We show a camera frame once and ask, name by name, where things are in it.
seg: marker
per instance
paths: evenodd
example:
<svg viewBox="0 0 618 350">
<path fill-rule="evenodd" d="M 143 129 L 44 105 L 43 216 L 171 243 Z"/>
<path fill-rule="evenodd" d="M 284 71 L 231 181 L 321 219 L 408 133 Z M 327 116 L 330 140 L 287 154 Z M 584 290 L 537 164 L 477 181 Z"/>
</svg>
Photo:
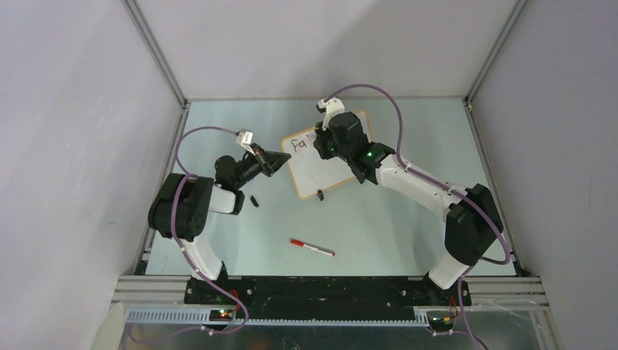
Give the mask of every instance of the marker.
<svg viewBox="0 0 618 350">
<path fill-rule="evenodd" d="M 332 257 L 334 257 L 334 255 L 335 255 L 335 252 L 333 252 L 332 250 L 321 248 L 320 246 L 314 246 L 313 244 L 305 243 L 305 242 L 299 241 L 297 239 L 291 239 L 290 243 L 294 244 L 295 246 L 301 246 L 303 248 L 309 248 L 309 249 L 311 249 L 311 250 L 313 250 L 315 252 L 320 252 L 322 254 L 330 255 Z"/>
</svg>

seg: whiteboard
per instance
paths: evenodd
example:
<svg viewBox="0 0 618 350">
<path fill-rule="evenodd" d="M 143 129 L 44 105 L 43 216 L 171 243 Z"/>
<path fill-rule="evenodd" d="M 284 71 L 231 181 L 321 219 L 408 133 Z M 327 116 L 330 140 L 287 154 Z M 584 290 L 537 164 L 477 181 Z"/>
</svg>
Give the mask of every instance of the whiteboard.
<svg viewBox="0 0 618 350">
<path fill-rule="evenodd" d="M 369 142 L 373 141 L 369 116 L 364 110 L 354 112 L 360 119 L 363 131 L 367 134 Z M 320 154 L 313 147 L 316 140 L 314 128 L 303 130 L 281 140 L 281 149 L 292 155 L 288 160 L 288 169 L 292 175 L 292 182 L 296 194 L 305 199 L 318 193 L 318 190 L 326 190 L 354 179 L 350 167 L 338 157 L 328 160 L 320 158 Z"/>
</svg>

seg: white wall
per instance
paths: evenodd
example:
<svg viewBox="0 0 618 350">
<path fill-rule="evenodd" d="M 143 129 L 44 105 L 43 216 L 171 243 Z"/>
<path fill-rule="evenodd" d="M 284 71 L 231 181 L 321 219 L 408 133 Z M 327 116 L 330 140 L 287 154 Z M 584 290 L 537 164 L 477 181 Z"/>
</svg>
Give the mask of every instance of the white wall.
<svg viewBox="0 0 618 350">
<path fill-rule="evenodd" d="M 473 102 L 567 349 L 615 349 L 618 2 L 531 1 Z"/>
<path fill-rule="evenodd" d="M 179 107 L 121 1 L 0 4 L 0 348 L 87 349 Z"/>
<path fill-rule="evenodd" d="M 139 3 L 187 97 L 233 98 L 464 96 L 515 0 Z"/>
</svg>

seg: black bracket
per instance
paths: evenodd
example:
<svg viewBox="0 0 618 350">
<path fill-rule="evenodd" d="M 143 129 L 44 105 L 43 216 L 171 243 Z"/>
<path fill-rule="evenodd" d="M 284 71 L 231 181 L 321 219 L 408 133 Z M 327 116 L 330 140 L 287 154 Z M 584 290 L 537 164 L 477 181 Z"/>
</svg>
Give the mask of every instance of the black bracket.
<svg viewBox="0 0 618 350">
<path fill-rule="evenodd" d="M 216 280 L 221 288 L 238 293 L 251 318 L 325 321 L 374 321 L 414 319 L 414 306 L 449 306 L 457 298 L 456 286 L 438 288 L 422 280 L 395 277 L 279 277 L 228 278 L 222 271 Z M 472 300 L 462 282 L 463 303 Z M 186 304 L 233 305 L 234 302 L 206 282 L 191 278 Z"/>
</svg>

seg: purple cable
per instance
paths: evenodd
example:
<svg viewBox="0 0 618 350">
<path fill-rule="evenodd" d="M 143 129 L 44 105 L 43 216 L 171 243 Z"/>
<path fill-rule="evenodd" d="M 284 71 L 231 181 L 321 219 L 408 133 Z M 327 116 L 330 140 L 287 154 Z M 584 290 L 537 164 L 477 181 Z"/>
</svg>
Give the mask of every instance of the purple cable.
<svg viewBox="0 0 618 350">
<path fill-rule="evenodd" d="M 431 328 L 431 326 L 425 328 L 427 330 L 427 332 L 430 332 L 431 334 L 434 334 L 434 330 L 433 328 Z M 452 334 L 463 334 L 463 335 L 468 335 L 468 333 L 466 332 L 462 332 L 460 330 L 454 330 Z M 450 332 L 436 332 L 436 335 L 452 335 Z M 478 342 L 479 345 L 481 345 L 484 350 L 489 350 L 489 346 L 487 346 L 487 344 L 483 343 L 483 341 L 478 338 L 477 336 L 474 337 L 474 339 L 476 339 L 476 341 Z"/>
<path fill-rule="evenodd" d="M 180 167 L 180 169 L 182 169 L 182 171 L 187 175 L 189 174 L 189 171 L 185 167 L 182 166 L 182 163 L 180 163 L 180 158 L 178 158 L 178 151 L 180 150 L 180 143 L 182 143 L 182 140 L 184 140 L 188 135 L 191 135 L 192 133 L 196 131 L 200 131 L 200 130 L 218 130 L 218 131 L 223 131 L 224 133 L 231 133 L 232 135 L 238 135 L 236 131 L 231 131 L 226 128 L 220 128 L 218 126 L 202 126 L 202 127 L 187 131 L 185 134 L 180 136 L 180 139 L 178 140 L 178 144 L 176 144 L 176 152 L 174 153 L 174 158 L 176 159 L 176 162 L 178 163 L 178 166 Z"/>
<path fill-rule="evenodd" d="M 402 141 L 403 141 L 403 133 L 404 133 L 404 120 L 403 120 L 403 116 L 402 116 L 402 111 L 401 111 L 401 109 L 399 109 L 399 105 L 397 104 L 397 102 L 395 101 L 393 96 L 391 96 L 391 94 L 387 93 L 384 89 L 382 89 L 381 87 L 375 86 L 375 85 L 371 85 L 371 84 L 352 84 L 352 85 L 344 86 L 344 87 L 340 88 L 339 90 L 333 92 L 332 94 L 330 94 L 330 96 L 325 98 L 324 101 L 326 102 L 326 101 L 330 100 L 331 98 L 335 97 L 337 94 L 342 93 L 343 91 L 346 91 L 346 90 L 349 90 L 349 89 L 353 89 L 353 88 L 369 88 L 369 89 L 376 90 L 376 91 L 382 93 L 384 96 L 386 96 L 386 98 L 393 104 L 393 107 L 395 107 L 395 112 L 397 113 L 397 118 L 399 120 L 399 134 L 397 136 L 397 149 L 396 149 L 396 156 L 397 156 L 397 161 L 399 161 L 399 166 L 404 168 L 405 172 L 410 172 L 410 173 L 416 175 L 417 177 L 420 177 L 421 179 L 429 182 L 430 184 L 433 184 L 434 186 L 436 186 L 436 187 L 438 187 L 438 188 L 440 188 L 442 190 L 445 190 L 445 191 L 450 190 L 450 186 L 448 186 L 447 184 L 439 181 L 438 179 L 434 179 L 433 177 L 431 177 L 429 175 L 423 174 L 423 173 L 421 173 L 420 171 L 417 171 L 414 168 L 409 168 L 409 167 L 407 167 L 405 165 L 405 162 L 404 162 L 403 157 L 402 157 Z M 511 254 L 509 252 L 509 247 L 507 246 L 506 241 L 504 240 L 504 237 L 502 237 L 502 234 L 500 233 L 500 230 L 496 227 L 496 224 L 493 223 L 493 221 L 487 215 L 487 213 L 485 213 L 485 211 L 483 211 L 470 198 L 467 198 L 466 195 L 464 195 L 463 193 L 461 193 L 461 192 L 459 192 L 459 191 L 457 191 L 455 189 L 452 189 L 451 193 L 454 194 L 455 196 L 457 196 L 458 198 L 460 198 L 461 200 L 465 201 L 477 213 L 479 213 L 479 215 L 487 222 L 487 224 L 489 225 L 489 227 L 491 228 L 493 233 L 496 235 L 498 241 L 500 242 L 500 245 L 502 246 L 502 249 L 504 250 L 504 255 L 505 255 L 504 260 L 494 260 L 494 259 L 491 259 L 489 257 L 481 257 L 480 259 L 484 260 L 484 261 L 487 261 L 489 263 L 497 264 L 497 265 L 507 265 L 507 264 L 509 264 L 510 261 L 511 261 Z M 474 266 L 470 266 L 459 277 L 459 279 L 457 281 L 457 293 L 458 293 L 458 297 L 459 297 L 459 308 L 461 310 L 461 316 L 463 317 L 463 323 L 466 325 L 466 330 L 468 332 L 467 334 L 470 336 L 470 339 L 472 339 L 472 341 L 475 344 L 481 345 L 481 346 L 484 346 L 485 348 L 487 348 L 487 346 L 480 339 L 478 339 L 474 335 L 474 333 L 472 332 L 472 328 L 470 328 L 470 324 L 468 323 L 468 319 L 466 318 L 466 312 L 464 310 L 463 297 L 461 295 L 461 282 L 464 280 L 464 277 L 466 277 L 468 272 L 470 272 L 470 270 L 473 267 Z"/>
<path fill-rule="evenodd" d="M 180 183 L 178 184 L 178 188 L 176 189 L 176 194 L 174 195 L 174 200 L 173 200 L 173 203 L 172 203 L 172 213 L 171 213 L 171 232 L 172 232 L 172 237 L 173 237 L 174 241 L 176 241 L 176 243 L 180 247 L 180 250 L 182 251 L 182 254 L 184 255 L 184 258 L 187 260 L 187 262 L 191 266 L 191 269 L 193 271 L 195 271 L 198 274 L 199 277 L 201 277 L 204 281 L 206 281 L 206 283 L 210 284 L 210 286 L 213 287 L 215 290 L 219 291 L 220 293 L 222 293 L 223 295 L 225 295 L 229 299 L 234 300 L 240 306 L 240 308 L 243 309 L 243 312 L 245 314 L 245 318 L 243 320 L 243 323 L 241 323 L 240 326 L 237 327 L 237 328 L 233 328 L 231 330 L 228 330 L 228 329 L 225 329 L 225 330 L 213 330 L 211 328 L 206 328 L 207 331 L 209 331 L 210 333 L 217 333 L 217 334 L 230 334 L 230 333 L 234 333 L 234 332 L 239 331 L 242 327 L 245 327 L 245 325 L 249 321 L 249 310 L 247 310 L 247 307 L 245 306 L 245 304 L 243 304 L 242 301 L 240 301 L 240 299 L 236 298 L 234 295 L 231 295 L 225 289 L 217 286 L 214 282 L 212 282 L 212 280 L 210 280 L 197 267 L 197 265 L 195 263 L 193 263 L 193 260 L 191 260 L 191 257 L 189 256 L 189 253 L 184 248 L 184 244 L 182 243 L 180 238 L 178 238 L 178 236 L 176 235 L 176 212 L 178 211 L 178 202 L 180 200 L 180 192 L 182 191 L 182 187 L 184 186 L 184 184 L 187 183 L 187 180 L 189 178 L 191 178 L 191 177 L 197 178 L 197 175 L 187 174 L 185 177 L 183 177 L 182 180 L 180 180 Z"/>
</svg>

